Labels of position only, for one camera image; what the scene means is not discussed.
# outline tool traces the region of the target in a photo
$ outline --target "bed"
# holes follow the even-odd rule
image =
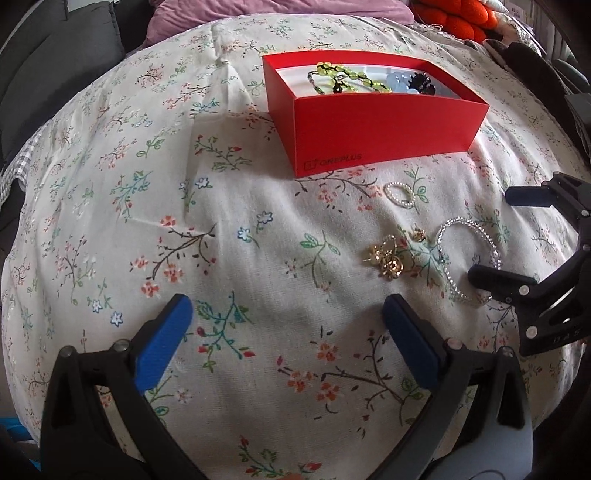
[[[334,48],[421,57],[468,85],[491,106],[471,149],[294,180],[261,57]],[[193,324],[146,398],[212,479],[366,478],[428,397],[385,334],[384,298],[401,293],[470,348],[517,350],[510,307],[450,298],[432,240],[448,218],[473,219],[507,269],[544,278],[576,234],[555,211],[512,209],[502,194],[556,170],[590,178],[554,118],[488,56],[432,28],[361,17],[259,14],[186,31],[103,75],[35,142],[2,273],[19,417],[38,439],[62,346],[108,348],[185,293]],[[385,197],[389,181],[411,186],[414,209]],[[413,240],[415,227],[427,242]],[[362,261],[388,234],[406,267],[391,282]],[[449,235],[446,261],[461,278],[486,250],[469,231]],[[520,359],[535,425],[569,389],[582,352],[574,343]],[[133,455],[108,391],[102,400]]]

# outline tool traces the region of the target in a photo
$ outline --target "gray checkered fabric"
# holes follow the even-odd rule
[[[6,202],[10,194],[10,187],[15,179],[19,181],[21,188],[25,189],[33,150],[35,150],[35,146],[39,142],[46,125],[47,123],[39,127],[35,134],[27,140],[27,143],[23,145],[17,156],[12,159],[12,162],[4,171],[0,179],[0,206]]]

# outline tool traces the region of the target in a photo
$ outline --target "gold jewelry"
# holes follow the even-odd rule
[[[393,243],[394,248],[388,248],[389,243]],[[381,246],[372,245],[369,247],[369,258],[366,258],[364,262],[370,262],[380,269],[380,275],[394,280],[400,277],[404,269],[402,261],[396,256],[397,249],[396,237],[388,235]]]
[[[341,65],[340,63],[332,65],[329,61],[321,61],[316,64],[316,70],[308,72],[308,81],[314,87],[316,93],[324,95],[324,91],[315,84],[314,75],[321,77],[330,77],[333,86],[333,93],[343,93],[345,90],[355,91],[355,88],[345,82],[345,79],[359,80],[366,87],[373,89],[375,92],[391,93],[392,89],[384,82],[374,82],[364,72],[354,72],[351,69]]]
[[[427,234],[425,233],[425,230],[419,227],[415,227],[413,233],[413,240],[415,242],[423,243],[426,239]]]

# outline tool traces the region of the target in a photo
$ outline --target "gold earring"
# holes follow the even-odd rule
[[[413,233],[413,240],[415,242],[423,243],[427,239],[427,234],[422,228],[415,227]]]
[[[388,244],[393,243],[393,248],[388,248]],[[370,262],[372,265],[379,267],[380,275],[389,280],[399,278],[404,269],[402,261],[396,256],[398,245],[396,237],[388,235],[381,246],[372,245],[369,247],[369,258],[364,262]]]

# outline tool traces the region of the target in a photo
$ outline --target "red box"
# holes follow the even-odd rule
[[[359,64],[422,70],[461,99],[407,93],[296,97],[277,72],[286,67]],[[466,151],[488,104],[427,60],[355,50],[313,50],[263,57],[269,113],[296,177],[386,160]]]

